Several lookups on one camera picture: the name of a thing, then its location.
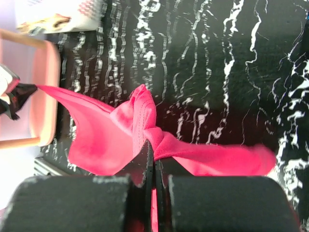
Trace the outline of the pink three tier shelf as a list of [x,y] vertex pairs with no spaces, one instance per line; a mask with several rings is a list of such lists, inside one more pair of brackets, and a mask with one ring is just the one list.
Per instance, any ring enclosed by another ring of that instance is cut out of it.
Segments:
[[[60,54],[56,46],[46,40],[0,30],[0,40],[11,41],[36,48],[32,69],[32,82],[37,86],[59,86]],[[4,140],[0,142],[1,149],[45,146],[52,142],[56,132],[57,101],[37,90],[29,99],[29,129],[30,138]]]

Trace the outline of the white plastic basket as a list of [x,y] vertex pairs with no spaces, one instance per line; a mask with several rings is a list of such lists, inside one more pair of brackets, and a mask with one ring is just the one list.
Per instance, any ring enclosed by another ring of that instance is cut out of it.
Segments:
[[16,0],[16,29],[29,35],[96,30],[102,0]]

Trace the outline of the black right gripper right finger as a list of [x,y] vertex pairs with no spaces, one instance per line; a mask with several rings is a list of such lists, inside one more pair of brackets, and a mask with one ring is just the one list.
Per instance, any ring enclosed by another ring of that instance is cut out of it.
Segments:
[[281,186],[264,176],[193,176],[175,160],[155,162],[161,232],[298,232]]

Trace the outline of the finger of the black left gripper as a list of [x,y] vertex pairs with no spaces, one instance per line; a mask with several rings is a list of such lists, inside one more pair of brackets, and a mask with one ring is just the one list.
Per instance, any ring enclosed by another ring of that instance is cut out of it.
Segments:
[[10,103],[6,104],[6,115],[12,120],[18,120],[20,117],[17,115],[17,112],[22,109],[29,97],[34,94],[37,89],[37,86],[34,84],[18,84],[7,94]]

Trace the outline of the red t shirt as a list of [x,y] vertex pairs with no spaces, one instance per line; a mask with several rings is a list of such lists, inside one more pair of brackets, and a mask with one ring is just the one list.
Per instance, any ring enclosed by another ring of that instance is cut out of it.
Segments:
[[163,131],[156,125],[156,107],[144,85],[116,108],[64,88],[39,88],[67,108],[76,124],[70,162],[94,174],[119,172],[146,142],[154,161],[173,158],[194,176],[259,176],[275,165],[274,155],[263,146],[196,145]]

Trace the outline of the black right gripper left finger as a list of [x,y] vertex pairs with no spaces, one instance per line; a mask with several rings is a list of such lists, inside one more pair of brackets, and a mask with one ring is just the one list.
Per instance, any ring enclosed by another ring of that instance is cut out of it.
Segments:
[[15,190],[3,232],[149,232],[153,149],[113,176],[34,176]]

